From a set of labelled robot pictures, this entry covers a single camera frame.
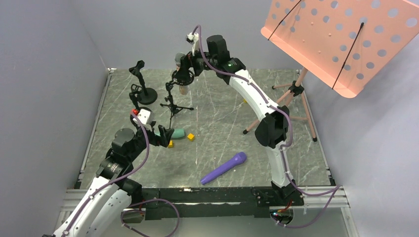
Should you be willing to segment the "rhinestone glitter microphone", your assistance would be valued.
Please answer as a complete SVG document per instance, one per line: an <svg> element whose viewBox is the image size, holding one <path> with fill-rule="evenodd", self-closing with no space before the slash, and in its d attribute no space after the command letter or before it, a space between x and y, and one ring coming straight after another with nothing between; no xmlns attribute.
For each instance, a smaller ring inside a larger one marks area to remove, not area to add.
<svg viewBox="0 0 419 237"><path fill-rule="evenodd" d="M181 95L187 95L189 92L189 87L187 85L184 85L184 71L181 69L181 58L184 55L184 53L178 52L174 57L174 62L176 65L176 73L174 74L174 78L179 84L179 92Z"/></svg>

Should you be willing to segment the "round-base mic stand front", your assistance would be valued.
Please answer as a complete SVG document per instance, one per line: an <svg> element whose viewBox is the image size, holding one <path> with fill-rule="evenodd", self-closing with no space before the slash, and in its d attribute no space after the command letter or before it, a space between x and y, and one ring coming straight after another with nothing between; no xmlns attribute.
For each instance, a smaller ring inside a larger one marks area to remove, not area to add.
<svg viewBox="0 0 419 237"><path fill-rule="evenodd" d="M140 111L139 104L150 105L155 101L153 97L143 92L142 87L137 84L132 84L130 89L129 98L137 111Z"/></svg>

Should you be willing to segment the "purple microphone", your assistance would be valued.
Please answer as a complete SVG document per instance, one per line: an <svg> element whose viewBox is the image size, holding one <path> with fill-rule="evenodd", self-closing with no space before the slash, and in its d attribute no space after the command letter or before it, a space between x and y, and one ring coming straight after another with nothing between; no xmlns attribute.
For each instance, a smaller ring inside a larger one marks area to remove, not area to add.
<svg viewBox="0 0 419 237"><path fill-rule="evenodd" d="M244 152L236 153L231 159L229 159L228 161L226 161L225 163L208 173L206 176L204 176L200 180L200 183L202 185L206 185L218 178L219 176L223 175L230 169L233 169L236 166L243 164L246 160L247 155Z"/></svg>

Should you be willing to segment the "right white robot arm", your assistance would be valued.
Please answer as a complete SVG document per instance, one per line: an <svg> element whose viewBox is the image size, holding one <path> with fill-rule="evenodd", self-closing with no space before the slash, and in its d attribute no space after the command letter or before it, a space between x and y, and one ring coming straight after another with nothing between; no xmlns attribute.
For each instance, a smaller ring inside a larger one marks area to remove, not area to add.
<svg viewBox="0 0 419 237"><path fill-rule="evenodd" d="M230 56L226 40L221 35L207 38L208 51L204 52L198 33L189 33L186 41L192 50L177 60L179 69L175 78L184 85L192 83L204 70L214 71L224 82L235 89L250 105L259 124L254 132L258 143L266 149L271 167L271 188L253 191L258 203L270 205L292 204L300 197L290 173L286 148L292 143L289 110L270 99L257 85L244 63Z"/></svg>

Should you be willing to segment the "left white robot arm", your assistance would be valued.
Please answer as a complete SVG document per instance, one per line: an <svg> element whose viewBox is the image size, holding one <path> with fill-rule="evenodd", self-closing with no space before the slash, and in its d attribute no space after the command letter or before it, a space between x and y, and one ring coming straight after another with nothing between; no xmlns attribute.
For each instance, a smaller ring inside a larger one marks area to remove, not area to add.
<svg viewBox="0 0 419 237"><path fill-rule="evenodd" d="M158 130L159 134L153 129L118 130L87 192L52 236L99 237L125 208L143 201L141 184L129 176L136 172L133 162L143 151L169 145L174 129L159 125Z"/></svg>

